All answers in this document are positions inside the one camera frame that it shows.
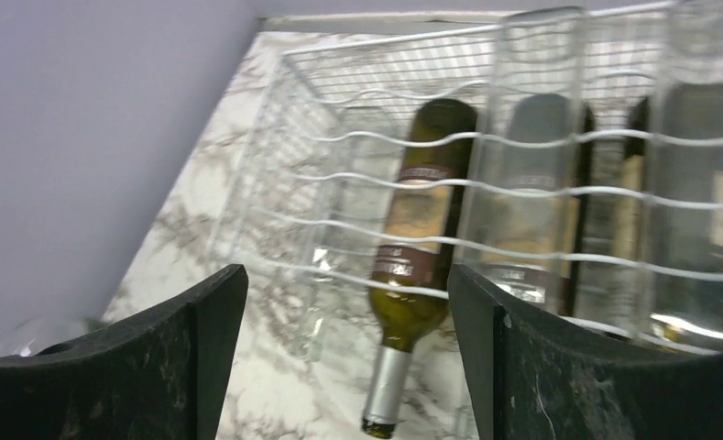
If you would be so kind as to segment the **green Primitivo wine bottle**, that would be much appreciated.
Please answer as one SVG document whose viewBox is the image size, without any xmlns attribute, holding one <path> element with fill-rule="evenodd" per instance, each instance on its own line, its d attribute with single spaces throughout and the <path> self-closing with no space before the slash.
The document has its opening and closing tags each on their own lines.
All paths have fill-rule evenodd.
<svg viewBox="0 0 723 440">
<path fill-rule="evenodd" d="M 404 151 L 389 213 L 371 271 L 376 286 L 367 291 L 381 328 L 361 429 L 390 439 L 399 423 L 401 396 L 416 344 L 448 315 L 448 302 L 433 296 L 402 293 L 402 287 L 443 290 L 453 260 L 451 244 L 436 237 L 455 237 L 464 189 L 446 184 L 468 173 L 473 141 L 438 142 L 471 132 L 477 111 L 461 101 L 440 98 L 416 112 Z"/>
</svg>

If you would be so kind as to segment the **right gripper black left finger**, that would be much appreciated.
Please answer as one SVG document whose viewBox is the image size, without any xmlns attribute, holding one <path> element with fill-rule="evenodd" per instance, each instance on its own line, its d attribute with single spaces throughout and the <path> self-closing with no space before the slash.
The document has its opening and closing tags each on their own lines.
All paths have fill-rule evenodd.
<svg viewBox="0 0 723 440">
<path fill-rule="evenodd" d="M 187 291 L 32 357 L 0 357 L 0 439 L 213 439 L 248 276 Z"/>
</svg>

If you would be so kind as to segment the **green wine bottle white label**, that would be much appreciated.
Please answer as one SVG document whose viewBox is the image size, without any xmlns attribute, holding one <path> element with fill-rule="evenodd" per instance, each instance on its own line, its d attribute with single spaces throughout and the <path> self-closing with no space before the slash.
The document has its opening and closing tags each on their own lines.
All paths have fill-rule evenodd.
<svg viewBox="0 0 723 440">
<path fill-rule="evenodd" d="M 502 149 L 502 168 L 494 181 L 514 193 L 491 198 L 487 238 L 495 252 L 481 259 L 486 274 L 506 292 L 555 314 L 573 314 L 580 264 L 553 253 L 581 252 L 589 199 L 560 191 L 590 183 L 594 144 L 554 143 L 595 127 L 588 104 L 575 111 L 557 93 L 521 100 L 509 122 L 511 143 Z"/>
</svg>

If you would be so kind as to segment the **green wine bottle dark label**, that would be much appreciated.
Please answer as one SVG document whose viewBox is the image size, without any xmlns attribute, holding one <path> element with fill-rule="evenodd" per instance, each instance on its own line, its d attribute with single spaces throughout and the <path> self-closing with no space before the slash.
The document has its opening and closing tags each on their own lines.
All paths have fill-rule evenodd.
<svg viewBox="0 0 723 440">
<path fill-rule="evenodd" d="M 619 326 L 723 351 L 723 82 L 672 85 L 642 99 L 624 146 L 613 252 Z"/>
</svg>

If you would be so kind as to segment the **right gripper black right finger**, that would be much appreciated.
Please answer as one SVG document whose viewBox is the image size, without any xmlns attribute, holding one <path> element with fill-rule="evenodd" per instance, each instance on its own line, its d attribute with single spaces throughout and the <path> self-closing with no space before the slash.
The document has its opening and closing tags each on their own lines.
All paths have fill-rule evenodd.
<svg viewBox="0 0 723 440">
<path fill-rule="evenodd" d="M 465 265 L 448 296 L 482 439 L 723 439 L 723 353 L 600 335 Z"/>
</svg>

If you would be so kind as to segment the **clear bottle silver cap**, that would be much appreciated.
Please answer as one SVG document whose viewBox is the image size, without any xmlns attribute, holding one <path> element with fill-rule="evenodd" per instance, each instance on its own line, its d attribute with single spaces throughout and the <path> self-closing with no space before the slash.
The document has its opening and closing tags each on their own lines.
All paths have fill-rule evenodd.
<svg viewBox="0 0 723 440">
<path fill-rule="evenodd" d="M 91 317 L 42 315 L 17 325 L 0 340 L 0 357 L 36 356 L 46 348 L 88 335 L 107 326 Z"/>
</svg>

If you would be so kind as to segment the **clear glass bottle tall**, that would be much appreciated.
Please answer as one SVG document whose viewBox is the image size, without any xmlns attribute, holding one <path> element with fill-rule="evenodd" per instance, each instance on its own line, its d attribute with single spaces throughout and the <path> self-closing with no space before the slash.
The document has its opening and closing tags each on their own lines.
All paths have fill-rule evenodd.
<svg viewBox="0 0 723 440">
<path fill-rule="evenodd" d="M 338 354 L 344 336 L 369 322 L 367 289 L 346 275 L 369 275 L 390 191 L 379 185 L 397 169 L 400 147 L 387 141 L 400 127 L 381 105 L 339 110 L 317 150 L 315 201 L 305 238 L 308 301 L 302 310 L 295 354 L 309 362 Z"/>
</svg>

